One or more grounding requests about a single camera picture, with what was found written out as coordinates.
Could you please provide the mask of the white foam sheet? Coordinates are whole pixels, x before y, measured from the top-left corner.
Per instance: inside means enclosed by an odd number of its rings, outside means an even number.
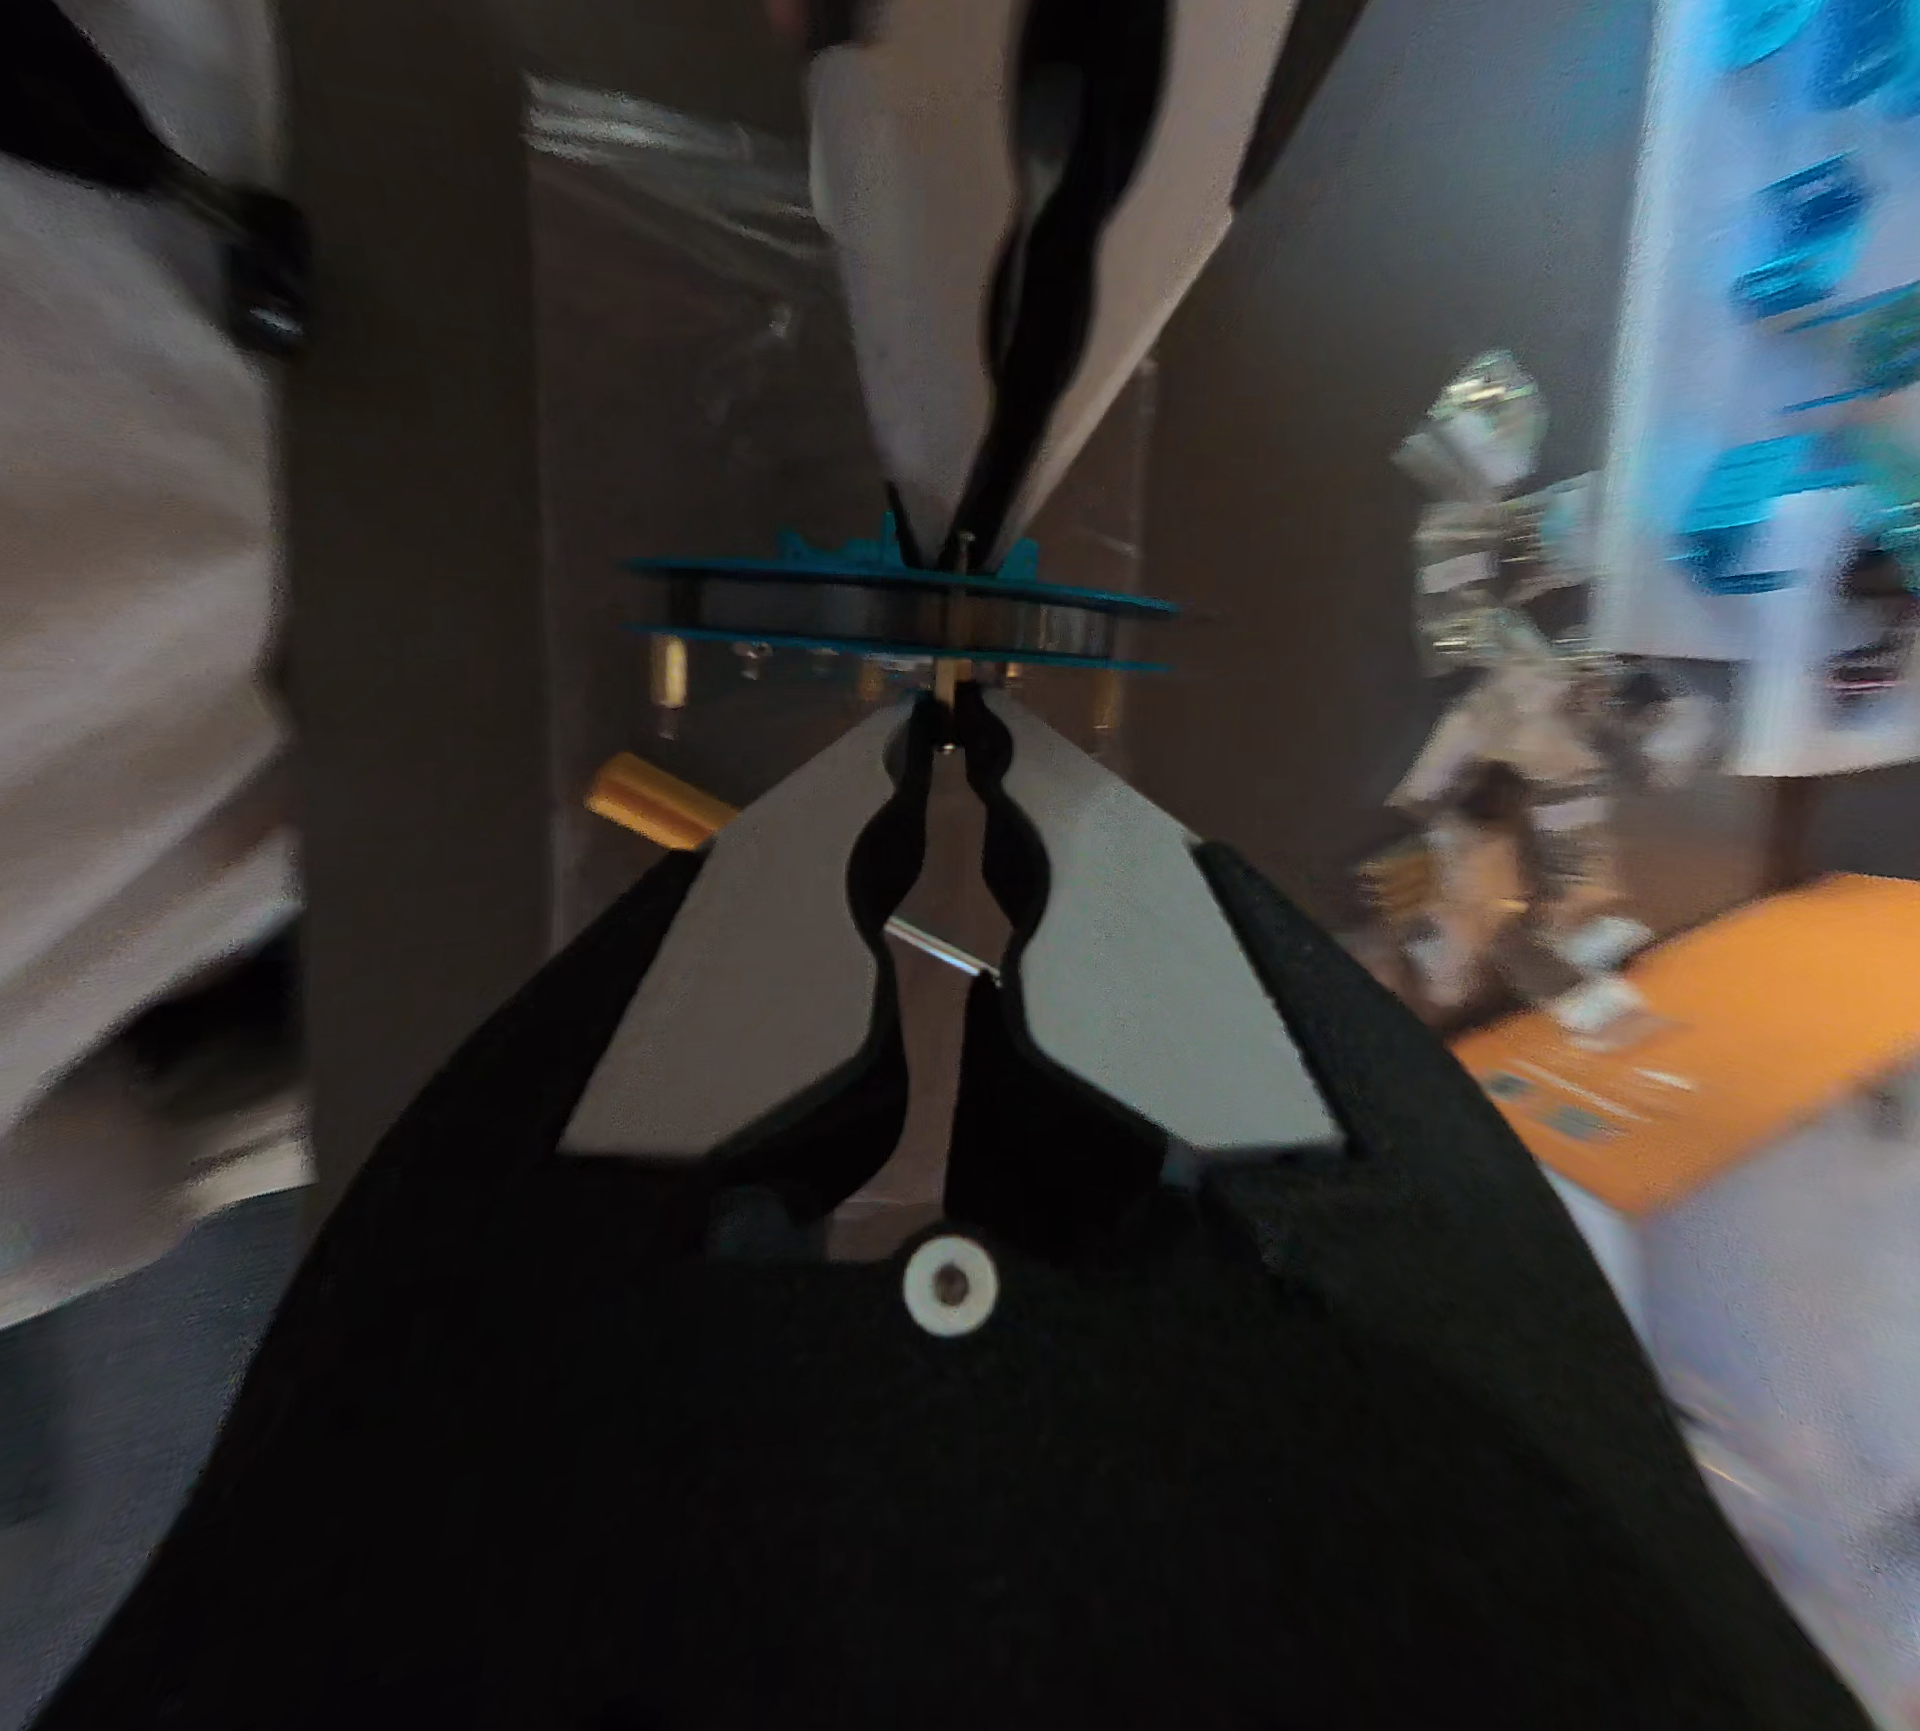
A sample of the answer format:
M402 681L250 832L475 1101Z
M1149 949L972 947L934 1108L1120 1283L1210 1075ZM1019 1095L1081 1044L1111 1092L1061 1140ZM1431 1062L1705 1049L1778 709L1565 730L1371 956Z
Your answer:
M1724 0L1657 0L1597 509L1595 624L1707 664L1750 778L1914 760L1916 121L1808 110L1722 67ZM1837 297L1728 301L1758 194L1834 155L1872 187Z

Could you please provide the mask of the small blue U-shaped bracket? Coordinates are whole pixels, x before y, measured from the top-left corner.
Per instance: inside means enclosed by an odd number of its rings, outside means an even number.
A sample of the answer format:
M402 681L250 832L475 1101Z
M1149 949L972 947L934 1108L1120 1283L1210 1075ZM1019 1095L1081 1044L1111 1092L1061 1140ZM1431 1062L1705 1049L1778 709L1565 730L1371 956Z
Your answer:
M1872 187L1855 155L1834 155L1769 183L1758 194L1744 272L1732 309L1746 323L1777 323L1837 297L1860 254Z

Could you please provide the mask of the orange and white cardboard box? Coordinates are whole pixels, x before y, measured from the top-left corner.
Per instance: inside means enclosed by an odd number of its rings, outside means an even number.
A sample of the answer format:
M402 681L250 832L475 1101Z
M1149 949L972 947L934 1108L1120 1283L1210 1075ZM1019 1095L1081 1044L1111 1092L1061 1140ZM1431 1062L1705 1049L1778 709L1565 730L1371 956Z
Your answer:
M1625 982L1625 1036L1520 1012L1452 1051L1684 1419L1841 1531L1914 1519L1914 880L1818 879Z

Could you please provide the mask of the pile of small screw bags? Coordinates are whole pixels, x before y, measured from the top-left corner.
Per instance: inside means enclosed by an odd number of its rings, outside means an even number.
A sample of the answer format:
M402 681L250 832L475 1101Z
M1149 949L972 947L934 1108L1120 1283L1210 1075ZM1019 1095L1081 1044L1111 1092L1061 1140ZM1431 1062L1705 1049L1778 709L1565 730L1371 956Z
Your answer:
M1702 774L1716 697L1586 624L1595 472L1541 481L1549 406L1508 351L1477 353L1393 453L1422 494L1409 621L1442 689L1387 798L1401 833L1354 871L1361 949L1427 1020L1494 997L1587 1049L1657 1025L1625 977L1650 947L1627 905L1618 798Z

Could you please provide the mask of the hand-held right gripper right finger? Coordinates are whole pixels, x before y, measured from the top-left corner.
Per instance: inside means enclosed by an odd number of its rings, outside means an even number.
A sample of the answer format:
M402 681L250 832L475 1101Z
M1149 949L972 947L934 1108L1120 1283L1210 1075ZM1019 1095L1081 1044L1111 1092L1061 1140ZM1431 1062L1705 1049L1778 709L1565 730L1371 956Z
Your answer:
M1225 1170L1337 1164L1346 1131L1202 864L1202 842L1005 693L954 740L1007 922L966 1014L945 1208L1124 1224Z

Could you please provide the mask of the blue round metal turntable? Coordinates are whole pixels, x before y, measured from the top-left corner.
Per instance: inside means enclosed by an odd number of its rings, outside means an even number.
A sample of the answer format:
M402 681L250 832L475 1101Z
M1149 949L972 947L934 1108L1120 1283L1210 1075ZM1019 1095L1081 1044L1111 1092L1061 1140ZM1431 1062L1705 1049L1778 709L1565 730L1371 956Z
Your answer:
M646 702L674 734L694 650L728 650L749 679L785 654L853 667L878 687L953 701L956 685L1013 687L1031 671L1162 671L1175 602L1045 578L1023 539L992 570L924 565L886 509L873 535L839 545L781 531L760 553L631 557L631 632L646 645Z

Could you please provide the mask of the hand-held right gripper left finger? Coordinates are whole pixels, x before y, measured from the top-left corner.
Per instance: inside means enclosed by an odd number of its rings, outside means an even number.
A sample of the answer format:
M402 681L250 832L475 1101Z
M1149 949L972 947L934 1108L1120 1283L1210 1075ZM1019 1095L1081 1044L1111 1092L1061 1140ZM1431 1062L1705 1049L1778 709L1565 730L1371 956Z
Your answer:
M930 760L930 702L898 701L712 838L561 1156L776 1190L800 1219L873 1178L907 1108L885 925L920 875Z

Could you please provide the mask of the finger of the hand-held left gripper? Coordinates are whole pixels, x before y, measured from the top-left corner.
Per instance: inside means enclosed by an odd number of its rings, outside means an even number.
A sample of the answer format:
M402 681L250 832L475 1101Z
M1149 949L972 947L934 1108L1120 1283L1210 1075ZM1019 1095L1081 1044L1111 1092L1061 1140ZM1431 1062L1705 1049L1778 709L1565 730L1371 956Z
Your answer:
M959 539L998 553L1057 491L1231 221L1300 0L1031 0L1023 179Z
M1001 549L1146 204L1171 280L1175 0L815 0L811 183L907 549Z

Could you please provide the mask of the large clear plastic bag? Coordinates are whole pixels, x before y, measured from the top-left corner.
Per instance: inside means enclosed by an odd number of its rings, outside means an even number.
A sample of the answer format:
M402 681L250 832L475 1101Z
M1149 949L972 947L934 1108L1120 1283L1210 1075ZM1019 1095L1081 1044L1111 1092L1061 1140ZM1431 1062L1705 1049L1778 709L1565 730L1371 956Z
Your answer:
M800 144L558 80L522 105L539 497L533 604L543 645L551 915L573 931L652 861L586 807L593 774L641 752L749 803L864 713L912 687L773 657L749 679L694 650L690 702L658 734L646 645L631 632L631 557L756 557L781 531L873 535L885 481L830 234ZM1154 369L1044 508L1039 565L1066 585L1141 590ZM1031 671L1044 713L1083 744L1092 676Z

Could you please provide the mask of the yellow-handled screwdriver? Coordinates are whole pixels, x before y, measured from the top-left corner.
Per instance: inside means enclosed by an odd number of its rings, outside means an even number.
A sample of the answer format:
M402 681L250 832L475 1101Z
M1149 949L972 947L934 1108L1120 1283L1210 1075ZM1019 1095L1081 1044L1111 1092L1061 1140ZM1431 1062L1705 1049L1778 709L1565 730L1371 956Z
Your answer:
M633 752L616 752L599 765L588 785L586 807L607 823L644 837L652 846L671 855L703 849L738 815L738 807L729 803ZM907 917L886 917L885 931L903 949L916 949L949 970L970 977L998 977L992 961Z

